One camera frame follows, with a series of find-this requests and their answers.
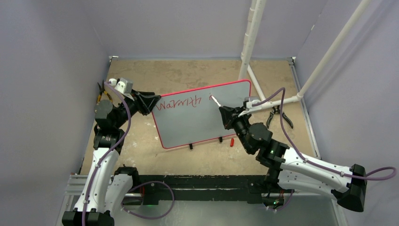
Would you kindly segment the white red marker pen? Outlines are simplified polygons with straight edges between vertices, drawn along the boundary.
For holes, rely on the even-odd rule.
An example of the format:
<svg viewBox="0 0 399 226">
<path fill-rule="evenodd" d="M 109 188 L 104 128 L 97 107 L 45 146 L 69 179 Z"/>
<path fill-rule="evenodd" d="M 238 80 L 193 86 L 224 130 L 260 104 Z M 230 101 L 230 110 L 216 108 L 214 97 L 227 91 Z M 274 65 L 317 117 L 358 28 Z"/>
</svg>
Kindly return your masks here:
<svg viewBox="0 0 399 226">
<path fill-rule="evenodd" d="M 211 97 L 212 100 L 216 103 L 216 105 L 217 105 L 218 107 L 221 107 L 221 104 L 217 101 L 217 99 L 216 99 L 213 95 L 211 95 L 210 97 Z"/>
</svg>

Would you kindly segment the pink framed whiteboard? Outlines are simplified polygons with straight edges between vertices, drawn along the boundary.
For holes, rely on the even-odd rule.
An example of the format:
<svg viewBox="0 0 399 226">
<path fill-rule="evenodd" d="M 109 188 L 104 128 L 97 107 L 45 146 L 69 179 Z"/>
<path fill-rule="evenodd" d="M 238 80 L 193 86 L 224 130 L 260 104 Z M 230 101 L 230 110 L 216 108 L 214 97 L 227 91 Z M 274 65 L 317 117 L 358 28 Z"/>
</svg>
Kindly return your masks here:
<svg viewBox="0 0 399 226">
<path fill-rule="evenodd" d="M 239 80 L 164 94 L 152 111 L 164 149 L 235 135 L 223 127 L 218 106 L 241 107 L 251 95 L 251 81 Z"/>
</svg>

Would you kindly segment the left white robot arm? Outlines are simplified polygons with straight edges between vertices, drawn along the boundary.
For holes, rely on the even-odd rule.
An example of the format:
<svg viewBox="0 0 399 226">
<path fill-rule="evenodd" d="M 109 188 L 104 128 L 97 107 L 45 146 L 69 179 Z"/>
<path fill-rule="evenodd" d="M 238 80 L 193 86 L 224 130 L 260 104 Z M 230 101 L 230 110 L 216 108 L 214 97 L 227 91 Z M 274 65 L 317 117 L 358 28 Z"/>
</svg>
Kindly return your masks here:
<svg viewBox="0 0 399 226">
<path fill-rule="evenodd" d="M 131 90 L 115 106 L 110 100 L 95 105 L 93 159 L 83 191 L 71 211 L 62 216 L 64 226 L 113 226 L 115 213 L 124 195 L 140 188 L 135 167 L 114 170 L 127 132 L 121 126 L 131 123 L 135 113 L 150 114 L 161 96 Z"/>
</svg>

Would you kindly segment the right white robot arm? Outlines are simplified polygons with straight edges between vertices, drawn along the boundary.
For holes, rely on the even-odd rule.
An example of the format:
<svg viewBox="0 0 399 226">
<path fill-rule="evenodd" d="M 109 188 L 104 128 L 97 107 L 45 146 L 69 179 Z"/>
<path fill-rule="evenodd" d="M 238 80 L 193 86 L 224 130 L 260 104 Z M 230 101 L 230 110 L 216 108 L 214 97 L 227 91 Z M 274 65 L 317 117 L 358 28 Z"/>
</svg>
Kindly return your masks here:
<svg viewBox="0 0 399 226">
<path fill-rule="evenodd" d="M 267 190 L 308 190 L 324 194 L 347 209 L 363 212 L 367 182 L 363 166 L 334 165 L 305 154 L 272 138 L 273 133 L 262 123 L 251 124 L 250 115 L 240 116 L 243 107 L 221 106 L 223 127 L 232 129 L 246 153 L 255 155 L 268 168 L 264 179 Z"/>
</svg>

